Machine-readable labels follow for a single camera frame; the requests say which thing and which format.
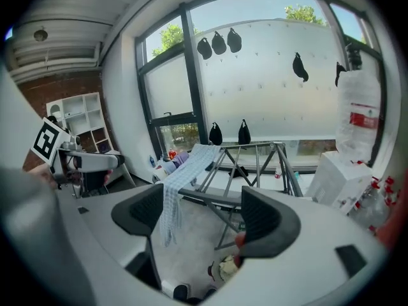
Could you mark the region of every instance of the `brick wall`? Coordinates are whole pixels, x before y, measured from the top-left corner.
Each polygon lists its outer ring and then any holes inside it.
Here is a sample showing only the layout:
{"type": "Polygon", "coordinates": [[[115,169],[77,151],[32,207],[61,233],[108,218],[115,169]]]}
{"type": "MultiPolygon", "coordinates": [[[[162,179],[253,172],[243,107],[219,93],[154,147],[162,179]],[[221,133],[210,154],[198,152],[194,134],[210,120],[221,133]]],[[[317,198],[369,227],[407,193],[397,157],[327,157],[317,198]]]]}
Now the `brick wall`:
{"type": "MultiPolygon", "coordinates": [[[[108,130],[113,148],[118,150],[113,138],[105,101],[103,99],[100,71],[83,71],[53,75],[22,83],[18,85],[18,87],[41,118],[47,116],[48,102],[69,98],[70,96],[98,92],[99,98],[101,99],[102,112],[105,117],[106,129],[108,130]]],[[[91,138],[86,139],[86,137],[84,137],[81,139],[81,142],[87,152],[94,152],[94,145],[91,138]]],[[[43,163],[43,161],[33,152],[29,151],[23,169],[28,171],[41,163],[43,163]]]]}

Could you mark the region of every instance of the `black square patch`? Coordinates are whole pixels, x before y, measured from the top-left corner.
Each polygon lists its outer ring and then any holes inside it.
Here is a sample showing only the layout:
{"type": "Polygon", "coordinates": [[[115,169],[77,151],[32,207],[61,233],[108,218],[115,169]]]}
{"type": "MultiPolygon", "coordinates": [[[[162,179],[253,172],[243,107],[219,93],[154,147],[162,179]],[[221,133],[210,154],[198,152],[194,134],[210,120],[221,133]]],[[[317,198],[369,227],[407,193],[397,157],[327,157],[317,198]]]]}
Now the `black square patch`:
{"type": "Polygon", "coordinates": [[[47,160],[50,160],[52,149],[57,141],[59,131],[44,122],[43,127],[37,135],[33,149],[39,152],[47,160]]]}

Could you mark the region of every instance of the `blue bottle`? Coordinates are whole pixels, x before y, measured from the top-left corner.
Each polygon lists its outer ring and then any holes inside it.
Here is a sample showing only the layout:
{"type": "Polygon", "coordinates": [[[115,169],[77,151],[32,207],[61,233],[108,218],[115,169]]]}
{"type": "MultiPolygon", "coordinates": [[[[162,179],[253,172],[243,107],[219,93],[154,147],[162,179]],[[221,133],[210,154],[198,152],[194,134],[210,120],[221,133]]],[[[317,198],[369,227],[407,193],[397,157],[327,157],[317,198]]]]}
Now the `blue bottle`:
{"type": "Polygon", "coordinates": [[[152,164],[152,167],[155,168],[156,167],[156,163],[154,162],[154,159],[152,156],[150,156],[150,163],[152,164]]]}

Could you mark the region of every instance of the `blue sky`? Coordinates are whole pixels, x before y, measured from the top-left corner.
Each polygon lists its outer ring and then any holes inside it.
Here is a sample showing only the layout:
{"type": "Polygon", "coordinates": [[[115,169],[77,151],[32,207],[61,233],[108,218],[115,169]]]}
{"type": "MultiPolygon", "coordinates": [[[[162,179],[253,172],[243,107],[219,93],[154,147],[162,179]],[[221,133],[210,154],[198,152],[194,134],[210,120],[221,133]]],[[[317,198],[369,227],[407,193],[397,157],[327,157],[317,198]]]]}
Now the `blue sky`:
{"type": "MultiPolygon", "coordinates": [[[[285,7],[296,7],[298,4],[313,7],[316,17],[324,19],[323,13],[315,0],[216,0],[191,10],[191,18],[197,29],[207,31],[218,26],[245,20],[286,18],[285,7]]],[[[361,40],[361,29],[355,16],[341,7],[333,5],[332,7],[343,31],[347,35],[361,40]]],[[[181,27],[180,17],[170,23],[181,27]]],[[[162,26],[147,38],[148,60],[152,59],[151,51],[154,48],[161,47],[160,32],[166,29],[167,25],[162,26]]]]}

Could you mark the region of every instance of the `drying rack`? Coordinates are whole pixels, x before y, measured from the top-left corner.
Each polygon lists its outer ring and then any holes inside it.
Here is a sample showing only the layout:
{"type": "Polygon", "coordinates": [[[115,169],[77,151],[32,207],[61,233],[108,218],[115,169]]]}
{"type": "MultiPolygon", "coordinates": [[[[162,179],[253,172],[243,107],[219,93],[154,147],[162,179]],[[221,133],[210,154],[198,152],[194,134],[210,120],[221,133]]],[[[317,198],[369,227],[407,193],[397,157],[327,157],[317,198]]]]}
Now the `drying rack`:
{"type": "Polygon", "coordinates": [[[288,161],[288,157],[286,154],[285,144],[282,142],[266,142],[266,143],[253,143],[253,144],[246,144],[246,145],[232,145],[232,146],[223,146],[221,147],[220,155],[216,162],[212,163],[211,170],[209,171],[208,175],[202,182],[200,186],[195,187],[184,187],[178,193],[190,198],[196,198],[202,200],[206,206],[213,211],[217,217],[219,217],[222,221],[225,222],[225,228],[222,233],[221,239],[214,248],[214,250],[218,251],[219,249],[227,248],[234,246],[234,242],[230,242],[227,244],[222,244],[224,241],[225,234],[228,228],[231,228],[235,232],[239,232],[239,229],[231,222],[231,217],[233,212],[237,209],[237,207],[241,206],[241,193],[232,193],[230,192],[231,183],[234,177],[235,171],[238,171],[241,176],[245,179],[245,181],[253,187],[256,184],[257,188],[260,188],[261,184],[261,175],[264,173],[266,167],[268,166],[270,160],[272,159],[275,153],[278,153],[279,157],[279,164],[282,168],[282,179],[284,184],[284,190],[282,193],[296,196],[296,197],[303,197],[302,191],[300,189],[299,183],[295,177],[295,173],[288,161]],[[258,147],[271,147],[271,151],[268,157],[265,160],[265,163],[262,167],[259,166],[259,153],[258,147]],[[231,155],[230,150],[238,149],[236,159],[231,155]],[[256,178],[251,182],[248,179],[248,176],[242,171],[242,169],[238,165],[238,160],[240,157],[240,153],[242,149],[255,149],[255,156],[256,156],[256,178]],[[225,157],[228,157],[231,162],[233,163],[231,175],[229,176],[228,184],[223,189],[208,189],[210,187],[211,181],[214,179],[215,174],[220,168],[220,165],[224,161],[225,157]],[[219,209],[217,209],[213,203],[219,204],[227,204],[231,205],[231,210],[228,216],[225,216],[219,209]]]}

